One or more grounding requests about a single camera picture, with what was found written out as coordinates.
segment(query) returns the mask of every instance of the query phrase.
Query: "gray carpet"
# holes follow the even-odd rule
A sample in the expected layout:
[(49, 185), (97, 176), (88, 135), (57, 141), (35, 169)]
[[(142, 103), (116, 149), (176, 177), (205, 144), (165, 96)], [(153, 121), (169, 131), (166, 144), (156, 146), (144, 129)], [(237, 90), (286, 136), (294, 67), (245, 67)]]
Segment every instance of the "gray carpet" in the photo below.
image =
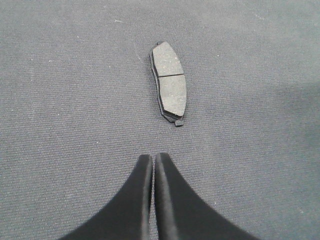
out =
[[(318, 0), (1, 0), (0, 239), (65, 235), (158, 152), (251, 234), (319, 239), (319, 39)], [(180, 128), (160, 115), (158, 41), (184, 68)]]

